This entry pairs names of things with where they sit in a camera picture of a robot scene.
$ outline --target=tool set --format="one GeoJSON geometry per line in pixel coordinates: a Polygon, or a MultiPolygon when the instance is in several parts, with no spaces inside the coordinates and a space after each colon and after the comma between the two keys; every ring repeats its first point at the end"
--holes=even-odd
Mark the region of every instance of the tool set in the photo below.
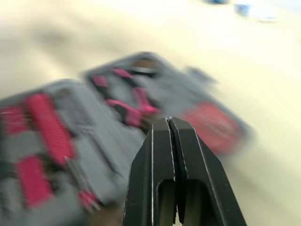
{"type": "Polygon", "coordinates": [[[86,72],[85,84],[1,100],[0,226],[83,226],[124,202],[131,163],[160,118],[178,116],[214,153],[233,152],[248,127],[200,87],[147,52],[86,72]]]}

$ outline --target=beige floor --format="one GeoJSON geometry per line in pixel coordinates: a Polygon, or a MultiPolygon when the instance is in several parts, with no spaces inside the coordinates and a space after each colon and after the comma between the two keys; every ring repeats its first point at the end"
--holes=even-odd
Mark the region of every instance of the beige floor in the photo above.
{"type": "Polygon", "coordinates": [[[301,16],[242,19],[191,0],[11,0],[0,8],[0,96],[139,51],[199,66],[256,132],[222,160],[250,226],[301,225],[301,16]]]}

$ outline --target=gray tool case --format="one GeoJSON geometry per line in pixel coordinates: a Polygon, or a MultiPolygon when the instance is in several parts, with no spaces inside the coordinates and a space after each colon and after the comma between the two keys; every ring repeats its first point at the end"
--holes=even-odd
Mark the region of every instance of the gray tool case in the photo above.
{"type": "MultiPolygon", "coordinates": [[[[9,97],[0,101],[0,226],[83,226],[89,211],[85,208],[87,201],[93,200],[101,206],[125,199],[130,165],[145,134],[138,128],[120,122],[118,114],[104,102],[103,96],[91,83],[91,77],[105,75],[110,83],[110,92],[136,108],[130,90],[110,74],[113,68],[132,73],[130,66],[141,57],[151,58],[158,63],[158,70],[153,77],[135,75],[134,79],[158,104],[159,117],[185,115],[199,103],[214,103],[241,129],[240,143],[246,140],[249,129],[238,117],[201,91],[200,86],[184,73],[148,52],[90,70],[84,75],[84,84],[62,80],[9,97]],[[49,97],[54,107],[51,116],[58,118],[60,128],[70,135],[75,157],[66,159],[66,165],[59,165],[52,160],[47,137],[39,132],[39,127],[35,126],[35,120],[26,108],[26,100],[35,94],[49,97]],[[21,122],[14,116],[13,134],[8,134],[3,119],[4,114],[9,113],[6,109],[11,106],[24,111],[25,121],[21,122]],[[20,128],[19,123],[25,123],[27,129],[20,128]],[[30,162],[36,167],[31,169],[30,162]],[[32,181],[31,174],[39,177],[37,181],[45,180],[39,175],[42,171],[55,184],[44,186],[44,193],[32,194],[31,189],[39,193],[36,190],[39,185],[32,181]],[[83,188],[93,195],[82,193],[83,188]],[[50,197],[41,198],[49,193],[50,197]]],[[[203,83],[210,80],[202,73],[199,76],[203,83]]]]}

